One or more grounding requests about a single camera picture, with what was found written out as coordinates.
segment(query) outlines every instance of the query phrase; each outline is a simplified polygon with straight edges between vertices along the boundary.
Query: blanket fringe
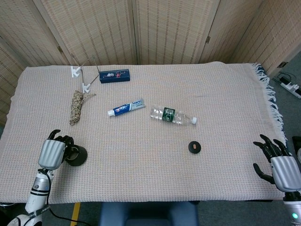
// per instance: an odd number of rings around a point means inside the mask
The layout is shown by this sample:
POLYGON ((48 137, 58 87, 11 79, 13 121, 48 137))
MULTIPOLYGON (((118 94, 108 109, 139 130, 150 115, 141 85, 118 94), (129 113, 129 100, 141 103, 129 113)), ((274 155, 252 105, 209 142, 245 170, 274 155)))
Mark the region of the blanket fringe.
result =
POLYGON ((266 72, 261 64, 253 64, 253 67, 255 68, 255 73, 257 74, 259 80, 265 85, 265 90, 269 101, 269 108, 275 120, 275 125, 279 129, 283 140, 287 141, 287 138, 285 137, 285 133, 283 131, 283 116, 278 111, 275 91, 273 91, 274 88, 269 85, 269 77, 266 75, 266 72))

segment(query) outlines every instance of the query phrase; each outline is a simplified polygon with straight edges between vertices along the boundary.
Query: blue chair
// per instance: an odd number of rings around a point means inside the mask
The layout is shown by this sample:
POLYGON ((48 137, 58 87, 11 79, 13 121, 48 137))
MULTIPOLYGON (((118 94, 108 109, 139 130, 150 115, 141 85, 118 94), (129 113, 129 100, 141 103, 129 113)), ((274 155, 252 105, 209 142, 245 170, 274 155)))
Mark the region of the blue chair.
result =
POLYGON ((191 202, 103 202, 99 226, 198 226, 191 202))

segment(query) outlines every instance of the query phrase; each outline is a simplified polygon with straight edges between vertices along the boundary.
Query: rope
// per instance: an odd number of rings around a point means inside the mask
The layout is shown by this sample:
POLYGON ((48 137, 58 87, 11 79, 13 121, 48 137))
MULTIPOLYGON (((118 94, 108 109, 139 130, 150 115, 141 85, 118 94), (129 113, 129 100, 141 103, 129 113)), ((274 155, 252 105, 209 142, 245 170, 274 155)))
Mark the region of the rope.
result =
POLYGON ((71 115, 70 115, 70 125, 74 125, 80 119, 81 107, 86 98, 95 96, 96 94, 86 95, 79 91, 75 91, 71 103, 71 115))

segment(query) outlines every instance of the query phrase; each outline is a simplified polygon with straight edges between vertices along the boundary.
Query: bottle cap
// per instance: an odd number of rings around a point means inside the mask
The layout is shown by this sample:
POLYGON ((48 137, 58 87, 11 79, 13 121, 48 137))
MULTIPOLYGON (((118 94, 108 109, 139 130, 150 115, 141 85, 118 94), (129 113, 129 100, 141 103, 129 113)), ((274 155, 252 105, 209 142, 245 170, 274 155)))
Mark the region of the bottle cap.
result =
POLYGON ((109 110, 109 111, 108 111, 108 115, 109 115, 109 116, 114 116, 114 115, 115 115, 114 110, 109 110))
POLYGON ((196 124, 196 123, 197 123, 197 118, 196 118, 196 117, 193 117, 192 120, 191 120, 191 123, 192 123, 192 124, 196 124))

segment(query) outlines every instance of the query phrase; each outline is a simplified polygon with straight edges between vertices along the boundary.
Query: water bottle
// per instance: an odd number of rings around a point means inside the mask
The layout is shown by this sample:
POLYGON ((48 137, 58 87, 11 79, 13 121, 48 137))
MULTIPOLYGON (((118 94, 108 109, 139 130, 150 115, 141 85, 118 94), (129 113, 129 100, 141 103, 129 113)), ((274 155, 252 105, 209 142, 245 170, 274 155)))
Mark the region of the water bottle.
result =
POLYGON ((176 111, 168 107, 155 106, 152 107, 150 112, 151 118, 160 119, 162 121, 169 121, 176 123, 178 125, 189 125, 196 124, 196 117, 189 117, 185 115, 182 111, 176 111))

